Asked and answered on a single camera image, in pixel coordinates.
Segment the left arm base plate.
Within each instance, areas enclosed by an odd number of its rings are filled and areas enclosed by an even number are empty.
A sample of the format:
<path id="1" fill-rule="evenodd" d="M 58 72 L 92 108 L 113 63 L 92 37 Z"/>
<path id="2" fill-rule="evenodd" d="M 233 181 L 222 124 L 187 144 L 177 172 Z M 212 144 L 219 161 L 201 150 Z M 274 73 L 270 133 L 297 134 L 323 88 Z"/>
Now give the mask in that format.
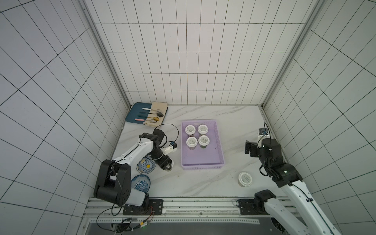
<path id="1" fill-rule="evenodd" d="M 162 199 L 148 199 L 141 206 L 126 205 L 123 215 L 161 215 L 164 201 Z"/>

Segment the purple perforated plastic basket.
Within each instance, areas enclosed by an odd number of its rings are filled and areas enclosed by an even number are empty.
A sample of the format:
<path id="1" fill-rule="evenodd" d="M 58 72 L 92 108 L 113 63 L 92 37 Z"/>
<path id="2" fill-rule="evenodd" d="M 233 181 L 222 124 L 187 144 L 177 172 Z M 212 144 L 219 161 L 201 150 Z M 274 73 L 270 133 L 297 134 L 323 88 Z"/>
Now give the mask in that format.
<path id="1" fill-rule="evenodd" d="M 210 138 L 210 143 L 206 148 L 201 148 L 199 143 L 195 150 L 189 150 L 186 145 L 187 134 L 185 128 L 187 125 L 193 125 L 196 133 L 193 137 L 197 140 L 200 137 L 197 128 L 199 125 L 207 125 L 209 131 L 206 136 Z M 182 122 L 182 150 L 181 166 L 183 169 L 210 169 L 222 168 L 225 165 L 224 155 L 221 147 L 220 137 L 218 134 L 217 123 L 213 119 L 204 120 L 185 120 Z"/>

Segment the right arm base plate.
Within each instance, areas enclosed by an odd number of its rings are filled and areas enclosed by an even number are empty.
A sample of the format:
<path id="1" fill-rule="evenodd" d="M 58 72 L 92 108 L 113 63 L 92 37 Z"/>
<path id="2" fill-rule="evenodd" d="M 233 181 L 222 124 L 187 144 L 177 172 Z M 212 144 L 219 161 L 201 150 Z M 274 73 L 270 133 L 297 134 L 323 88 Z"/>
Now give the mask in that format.
<path id="1" fill-rule="evenodd" d="M 256 204 L 254 199 L 239 199 L 236 202 L 236 206 L 240 209 L 241 215 L 257 215 Z"/>

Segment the yogurt cup white lid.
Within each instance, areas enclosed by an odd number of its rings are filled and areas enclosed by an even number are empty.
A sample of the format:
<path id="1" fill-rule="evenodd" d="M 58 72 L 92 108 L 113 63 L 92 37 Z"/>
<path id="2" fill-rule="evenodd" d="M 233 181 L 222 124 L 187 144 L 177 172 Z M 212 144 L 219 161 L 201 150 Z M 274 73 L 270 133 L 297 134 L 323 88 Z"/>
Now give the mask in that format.
<path id="1" fill-rule="evenodd" d="M 238 184 L 241 187 L 249 187 L 253 183 L 252 176 L 247 172 L 241 172 L 238 176 Z"/>
<path id="2" fill-rule="evenodd" d="M 198 145 L 198 140 L 196 137 L 188 137 L 187 138 L 187 141 L 186 141 L 186 145 L 187 147 L 189 148 L 189 150 L 195 150 L 195 148 L 197 147 Z"/>
<path id="3" fill-rule="evenodd" d="M 207 135 L 209 129 L 208 129 L 207 125 L 201 124 L 201 125 L 198 126 L 197 131 L 198 131 L 200 136 L 203 136 L 203 135 Z"/>
<path id="4" fill-rule="evenodd" d="M 206 135 L 201 135 L 198 138 L 198 143 L 199 143 L 201 148 L 206 148 L 210 143 L 210 138 Z"/>
<path id="5" fill-rule="evenodd" d="M 193 125 L 187 125 L 185 128 L 185 133 L 188 137 L 193 137 L 196 133 L 196 128 Z"/>
<path id="6" fill-rule="evenodd" d="M 173 160 L 170 160 L 170 161 L 168 162 L 168 164 L 165 166 L 164 170 L 165 170 L 165 171 L 171 171 L 172 168 L 173 168 L 173 166 L 174 166 L 174 161 L 173 161 Z"/>

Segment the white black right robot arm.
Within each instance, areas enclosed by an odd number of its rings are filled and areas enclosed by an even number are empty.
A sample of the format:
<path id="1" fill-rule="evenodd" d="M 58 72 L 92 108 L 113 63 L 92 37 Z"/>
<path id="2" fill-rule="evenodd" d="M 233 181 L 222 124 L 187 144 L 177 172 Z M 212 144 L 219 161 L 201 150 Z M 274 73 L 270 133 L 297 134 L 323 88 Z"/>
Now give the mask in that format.
<path id="1" fill-rule="evenodd" d="M 297 169 L 284 161 L 282 147 L 276 139 L 262 137 L 256 143 L 246 141 L 244 152 L 260 160 L 265 170 L 262 175 L 269 177 L 285 193 L 302 220 L 286 209 L 270 190 L 260 191 L 248 201 L 240 200 L 242 214 L 268 214 L 290 235 L 340 234 L 314 200 Z"/>

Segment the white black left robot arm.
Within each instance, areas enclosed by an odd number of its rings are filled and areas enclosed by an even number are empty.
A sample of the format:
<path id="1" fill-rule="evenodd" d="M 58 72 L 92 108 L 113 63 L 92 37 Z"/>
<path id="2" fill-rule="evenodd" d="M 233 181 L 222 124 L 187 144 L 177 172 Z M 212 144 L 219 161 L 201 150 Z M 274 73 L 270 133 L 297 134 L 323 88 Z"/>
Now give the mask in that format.
<path id="1" fill-rule="evenodd" d="M 177 144 L 170 141 L 167 148 L 161 148 L 164 137 L 163 131 L 159 129 L 152 134 L 143 133 L 128 151 L 113 160 L 104 160 L 99 168 L 94 198 L 118 206 L 143 207 L 147 193 L 132 188 L 131 180 L 135 176 L 132 170 L 145 156 L 162 170 L 172 170 L 173 160 L 168 154 L 176 150 Z"/>

